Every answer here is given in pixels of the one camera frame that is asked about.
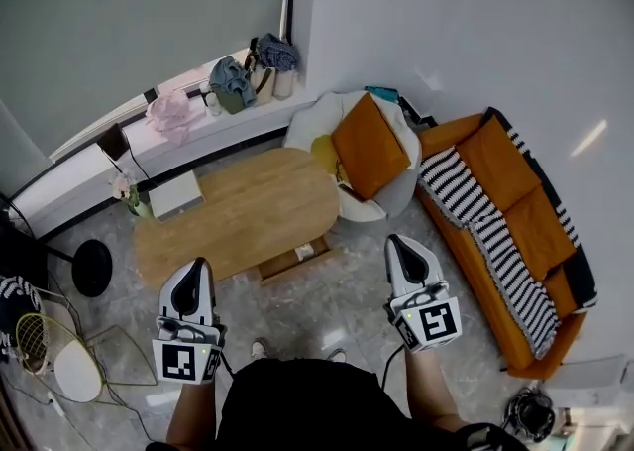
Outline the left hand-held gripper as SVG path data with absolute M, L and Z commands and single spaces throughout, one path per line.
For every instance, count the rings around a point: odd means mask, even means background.
M 177 269 L 159 295 L 153 352 L 158 378 L 203 385 L 214 380 L 227 328 L 214 312 L 213 273 L 198 257 Z

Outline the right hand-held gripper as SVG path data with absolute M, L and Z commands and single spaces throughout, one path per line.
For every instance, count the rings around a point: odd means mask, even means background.
M 384 253 L 392 288 L 385 309 L 405 349 L 414 354 L 460 337 L 458 299 L 449 296 L 449 284 L 435 254 L 400 234 L 386 238 Z

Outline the person's left forearm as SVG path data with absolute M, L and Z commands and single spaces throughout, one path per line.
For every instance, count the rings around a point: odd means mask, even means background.
M 166 443 L 178 451 L 205 451 L 216 438 L 215 383 L 182 386 Z

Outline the person's right forearm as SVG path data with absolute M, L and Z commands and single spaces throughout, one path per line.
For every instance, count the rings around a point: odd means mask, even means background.
M 452 432 L 467 424 L 447 387 L 433 350 L 405 351 L 407 402 L 412 419 Z

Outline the wooden coffee table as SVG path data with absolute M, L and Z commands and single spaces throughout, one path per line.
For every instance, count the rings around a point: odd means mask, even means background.
M 159 289 L 180 267 L 205 258 L 221 281 L 315 240 L 335 224 L 335 182 L 309 153 L 277 148 L 202 176 L 204 203 L 165 222 L 135 225 L 135 257 Z

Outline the orange sofa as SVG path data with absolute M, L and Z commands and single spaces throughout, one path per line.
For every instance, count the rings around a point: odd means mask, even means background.
M 440 126 L 434 126 L 420 133 L 422 161 L 466 140 L 480 127 L 484 112 L 461 118 Z M 573 342 L 579 335 L 585 320 L 585 313 L 573 312 L 561 321 L 554 344 L 546 356 L 537 360 L 529 348 L 527 340 L 515 324 L 501 296 L 496 290 L 476 243 L 466 229 L 454 226 L 418 185 L 416 195 L 445 237 L 450 249 L 480 304 L 484 317 L 497 341 L 506 362 L 506 370 L 512 377 L 546 381 L 560 368 Z

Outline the grey white beanbag chair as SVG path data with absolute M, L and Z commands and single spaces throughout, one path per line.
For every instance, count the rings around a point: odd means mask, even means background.
M 312 141 L 322 135 L 332 135 L 340 122 L 363 97 L 366 91 L 351 93 L 329 92 L 311 107 L 294 114 L 283 145 L 309 154 Z M 418 137 L 407 125 L 401 107 L 370 94 L 396 133 L 410 159 L 410 166 L 392 182 L 384 186 L 372 199 L 362 200 L 352 189 L 340 160 L 339 172 L 327 175 L 334 182 L 339 197 L 339 220 L 349 223 L 371 224 L 401 213 L 414 193 L 417 169 L 422 150 Z

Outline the black white striped blanket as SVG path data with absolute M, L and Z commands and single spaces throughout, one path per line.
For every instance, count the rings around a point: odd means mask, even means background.
M 561 326 L 555 304 L 544 286 L 530 275 L 502 212 L 476 181 L 458 150 L 452 146 L 424 159 L 418 170 L 418 185 L 446 219 L 469 231 L 531 353 L 535 359 L 543 359 Z

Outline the black floor stand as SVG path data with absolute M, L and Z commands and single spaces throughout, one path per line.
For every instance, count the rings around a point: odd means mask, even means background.
M 20 220 L 27 226 L 31 240 L 35 244 L 48 254 L 71 264 L 71 277 L 80 294 L 94 298 L 105 291 L 112 278 L 113 261 L 110 250 L 103 242 L 95 239 L 87 240 L 71 256 L 39 240 L 22 211 L 1 191 L 0 200 L 17 213 Z

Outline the white grey speaker box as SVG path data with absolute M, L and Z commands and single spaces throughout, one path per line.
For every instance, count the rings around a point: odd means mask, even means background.
M 198 179 L 192 170 L 149 191 L 154 218 L 165 222 L 205 202 Z

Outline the pink flower bunch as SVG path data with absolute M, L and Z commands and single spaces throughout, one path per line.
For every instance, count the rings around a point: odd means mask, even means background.
M 122 169 L 110 181 L 113 197 L 134 208 L 140 202 L 138 182 L 130 169 Z

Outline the orange sofa back cushion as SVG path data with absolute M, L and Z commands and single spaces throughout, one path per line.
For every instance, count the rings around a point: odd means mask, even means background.
M 500 211 L 506 211 L 541 184 L 495 117 L 459 143 L 457 150 Z
M 537 282 L 576 251 L 541 186 L 503 215 L 525 266 Z

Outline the white round seat cushion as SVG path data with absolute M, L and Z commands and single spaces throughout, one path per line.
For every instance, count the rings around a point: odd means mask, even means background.
M 85 346 L 77 339 L 68 342 L 55 356 L 53 370 L 64 397 L 92 402 L 103 389 L 100 370 Z

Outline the orange square cushion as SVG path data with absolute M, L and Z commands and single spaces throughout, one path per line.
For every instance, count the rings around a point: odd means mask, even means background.
M 353 191 L 372 199 L 409 166 L 396 133 L 369 93 L 365 93 L 331 135 Z

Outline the small orange sofa cushion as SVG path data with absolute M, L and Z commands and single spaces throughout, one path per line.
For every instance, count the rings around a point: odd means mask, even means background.
M 553 301 L 560 320 L 564 320 L 578 309 L 562 267 L 557 267 L 547 275 L 543 280 L 543 286 Z

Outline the person's black shirt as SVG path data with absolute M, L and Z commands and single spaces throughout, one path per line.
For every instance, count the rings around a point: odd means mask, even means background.
M 146 451 L 178 451 L 164 442 Z M 205 451 L 528 451 L 489 423 L 456 432 L 405 416 L 375 374 L 318 359 L 241 369 Z

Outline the white window sill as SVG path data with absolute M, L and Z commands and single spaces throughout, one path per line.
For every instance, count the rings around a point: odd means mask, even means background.
M 158 134 L 146 117 L 127 125 L 124 131 L 134 158 L 124 156 L 111 163 L 98 146 L 91 144 L 37 179 L 13 199 L 33 232 L 43 237 L 90 208 L 110 199 L 110 181 L 116 168 L 129 169 L 135 177 L 152 178 L 204 158 L 224 148 L 281 129 L 289 124 L 300 106 L 314 99 L 305 89 L 301 73 L 295 74 L 293 94 L 231 115 L 214 115 L 198 96 L 190 99 L 198 121 L 182 143 Z

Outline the black throw with striped edge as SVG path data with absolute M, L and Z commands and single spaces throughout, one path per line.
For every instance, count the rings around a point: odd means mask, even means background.
M 574 254 L 563 261 L 563 270 L 571 289 L 573 299 L 577 305 L 575 314 L 588 312 L 590 308 L 596 306 L 598 302 L 598 294 L 588 259 L 585 255 L 573 220 L 571 219 L 559 194 L 552 186 L 549 178 L 546 176 L 538 161 L 531 153 L 530 148 L 521 139 L 518 132 L 512 127 L 504 115 L 499 110 L 488 107 L 484 112 L 483 118 L 480 120 L 480 124 L 483 126 L 492 118 L 498 120 L 511 143 L 515 146 L 516 150 L 520 153 L 531 170 L 540 179 L 551 207 L 553 208 L 569 240 L 575 247 Z

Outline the black white striped cloth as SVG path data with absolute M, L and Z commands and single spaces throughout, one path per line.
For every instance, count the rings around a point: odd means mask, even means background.
M 0 276 L 0 355 L 17 349 L 16 326 L 27 313 L 41 313 L 42 300 L 21 276 Z

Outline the small black panel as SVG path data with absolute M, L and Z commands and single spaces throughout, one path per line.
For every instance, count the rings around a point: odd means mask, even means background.
M 125 131 L 118 123 L 113 124 L 98 138 L 97 146 L 112 161 L 118 161 L 130 150 Z

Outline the teal cloth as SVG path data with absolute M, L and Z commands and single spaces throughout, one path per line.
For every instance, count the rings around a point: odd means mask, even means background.
M 391 103 L 398 104 L 400 100 L 400 95 L 398 91 L 394 88 L 366 86 L 365 91 L 374 95 L 375 97 L 380 98 L 381 100 L 385 100 Z

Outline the pink cloth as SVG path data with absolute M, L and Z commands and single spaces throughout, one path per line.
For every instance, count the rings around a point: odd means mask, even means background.
M 193 124 L 205 116 L 205 109 L 193 108 L 186 93 L 175 90 L 159 95 L 148 107 L 146 123 L 168 141 L 182 145 Z

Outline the white cabinet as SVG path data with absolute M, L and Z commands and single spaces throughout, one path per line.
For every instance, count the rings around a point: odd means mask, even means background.
M 543 383 L 543 389 L 559 408 L 614 406 L 626 365 L 624 355 L 567 363 Z

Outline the green bag with clothes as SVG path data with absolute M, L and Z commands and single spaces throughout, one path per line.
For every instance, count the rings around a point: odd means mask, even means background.
M 232 56 L 225 56 L 215 64 L 210 73 L 209 85 L 229 114 L 237 114 L 257 102 L 249 74 Z

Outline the white bag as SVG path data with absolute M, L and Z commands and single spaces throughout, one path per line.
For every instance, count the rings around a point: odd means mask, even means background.
M 278 69 L 275 74 L 272 96 L 276 100 L 285 100 L 293 94 L 297 71 Z

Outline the blue checked cloth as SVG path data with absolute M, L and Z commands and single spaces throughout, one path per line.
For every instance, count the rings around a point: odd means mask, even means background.
M 295 46 L 268 33 L 257 44 L 260 61 L 264 67 L 273 67 L 286 72 L 297 68 L 300 60 Z

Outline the grey roller blind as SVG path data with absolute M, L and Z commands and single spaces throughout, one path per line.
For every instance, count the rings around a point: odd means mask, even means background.
M 52 154 L 152 87 L 278 29 L 282 0 L 0 0 L 0 100 Z

